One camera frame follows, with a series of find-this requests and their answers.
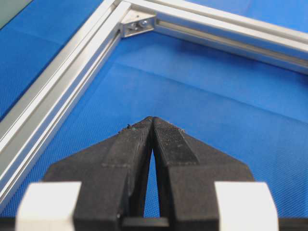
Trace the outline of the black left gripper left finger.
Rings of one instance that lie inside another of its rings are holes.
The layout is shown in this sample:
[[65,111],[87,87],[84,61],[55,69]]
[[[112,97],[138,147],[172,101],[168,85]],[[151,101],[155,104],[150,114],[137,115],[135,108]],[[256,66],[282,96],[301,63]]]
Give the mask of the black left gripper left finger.
[[73,213],[77,231],[118,231],[122,217],[143,216],[152,117],[52,164],[45,182],[81,182]]

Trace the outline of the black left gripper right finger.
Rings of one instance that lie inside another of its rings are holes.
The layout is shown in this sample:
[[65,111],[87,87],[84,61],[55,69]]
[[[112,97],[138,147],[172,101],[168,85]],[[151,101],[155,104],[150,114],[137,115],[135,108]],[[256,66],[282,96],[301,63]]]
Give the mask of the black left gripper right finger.
[[243,162],[153,118],[160,215],[175,231],[219,230],[215,181],[254,181]]

